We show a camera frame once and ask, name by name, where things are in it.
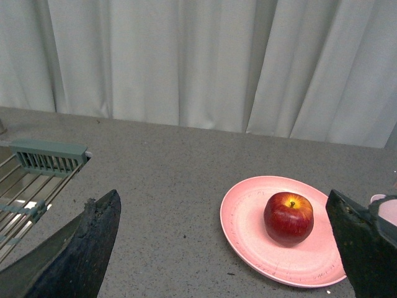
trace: pink plate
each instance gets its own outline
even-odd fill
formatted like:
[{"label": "pink plate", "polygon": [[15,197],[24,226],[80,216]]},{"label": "pink plate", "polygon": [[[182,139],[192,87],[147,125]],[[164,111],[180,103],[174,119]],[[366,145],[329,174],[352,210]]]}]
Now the pink plate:
[{"label": "pink plate", "polygon": [[[264,225],[267,201],[282,191],[300,194],[313,206],[313,231],[292,248],[274,242]],[[346,275],[325,209],[327,198],[317,189],[293,179],[249,178],[233,186],[223,199],[222,228],[235,252],[268,278],[296,287],[329,286]]]}]

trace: speckled countertop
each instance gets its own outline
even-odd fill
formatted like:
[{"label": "speckled countertop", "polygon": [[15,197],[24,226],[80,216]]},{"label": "speckled countertop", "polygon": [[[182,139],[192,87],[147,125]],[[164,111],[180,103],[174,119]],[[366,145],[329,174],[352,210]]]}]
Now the speckled countertop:
[{"label": "speckled countertop", "polygon": [[122,216],[99,297],[353,297],[347,279],[300,289],[253,270],[227,242],[220,205],[236,183],[285,176],[367,205],[396,193],[397,152],[168,125],[0,108],[0,140],[88,146],[93,157],[0,266],[116,189]]}]

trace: metal wire rack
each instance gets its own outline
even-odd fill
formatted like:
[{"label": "metal wire rack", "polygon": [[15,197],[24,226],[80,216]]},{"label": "metal wire rack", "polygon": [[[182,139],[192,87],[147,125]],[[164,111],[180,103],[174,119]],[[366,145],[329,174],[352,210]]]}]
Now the metal wire rack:
[{"label": "metal wire rack", "polygon": [[17,140],[0,147],[0,262],[87,163],[87,147]]}]

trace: plate rim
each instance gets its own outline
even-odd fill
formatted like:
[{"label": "plate rim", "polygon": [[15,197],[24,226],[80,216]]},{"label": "plate rim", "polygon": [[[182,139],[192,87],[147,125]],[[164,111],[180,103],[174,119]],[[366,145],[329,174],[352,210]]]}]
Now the plate rim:
[{"label": "plate rim", "polygon": [[286,284],[286,285],[288,285],[288,286],[295,286],[295,287],[301,287],[301,288],[308,288],[308,289],[310,288],[310,289],[314,289],[314,288],[319,288],[319,287],[331,286],[331,285],[336,284],[336,283],[342,281],[343,279],[345,279],[345,278],[347,277],[347,276],[346,276],[346,273],[344,273],[344,275],[343,275],[342,277],[340,277],[340,278],[338,278],[338,279],[336,279],[336,280],[334,280],[334,281],[325,282],[325,283],[322,283],[322,284],[302,284],[302,283],[298,283],[298,282],[290,282],[290,281],[284,280],[284,279],[282,279],[282,278],[279,278],[279,277],[277,277],[277,276],[271,276],[270,274],[267,274],[265,271],[261,270],[260,268],[254,266],[254,265],[252,264],[252,262],[249,261],[249,260],[248,260],[248,259],[247,259],[247,258],[234,246],[233,241],[231,241],[231,239],[229,238],[229,235],[227,234],[227,232],[226,232],[226,230],[225,230],[225,225],[224,225],[224,223],[223,223],[222,210],[223,210],[223,206],[224,206],[224,203],[225,203],[225,199],[228,197],[228,194],[229,194],[234,188],[236,188],[238,185],[240,185],[240,184],[242,184],[242,183],[244,183],[244,182],[246,182],[246,181],[253,180],[253,179],[259,179],[259,178],[262,178],[262,179],[263,179],[263,178],[277,178],[277,179],[284,179],[284,180],[286,180],[286,181],[293,181],[294,183],[302,184],[302,185],[304,185],[304,186],[306,186],[306,187],[309,187],[309,188],[311,188],[311,189],[313,189],[313,190],[315,190],[315,191],[317,191],[317,192],[320,192],[322,195],[324,195],[324,196],[327,197],[327,195],[325,195],[323,192],[319,191],[318,189],[316,189],[316,188],[313,187],[313,186],[310,186],[309,184],[306,184],[306,183],[301,182],[301,181],[296,180],[296,179],[292,179],[292,178],[288,178],[288,177],[283,177],[283,176],[273,176],[273,175],[253,176],[253,177],[246,178],[246,179],[244,179],[244,180],[242,180],[242,181],[236,183],[235,185],[233,185],[233,186],[226,192],[225,196],[224,196],[223,199],[222,199],[222,203],[221,203],[221,206],[220,206],[220,221],[221,221],[221,226],[222,226],[223,234],[225,235],[227,241],[229,242],[229,244],[230,244],[230,246],[232,247],[232,249],[234,250],[234,252],[235,252],[247,265],[249,265],[252,269],[256,270],[258,273],[262,274],[263,276],[265,276],[265,277],[267,277],[267,278],[269,278],[269,279],[272,279],[272,280],[274,280],[274,281],[280,282],[280,283],[282,283],[282,284]]}]

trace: apple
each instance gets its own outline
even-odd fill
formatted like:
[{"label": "apple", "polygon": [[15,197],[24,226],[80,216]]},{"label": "apple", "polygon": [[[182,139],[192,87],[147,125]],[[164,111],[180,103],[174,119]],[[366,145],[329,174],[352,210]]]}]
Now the apple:
[{"label": "apple", "polygon": [[278,192],[266,204],[266,231],[283,246],[293,246],[306,239],[314,225],[313,207],[309,200],[293,192]]}]

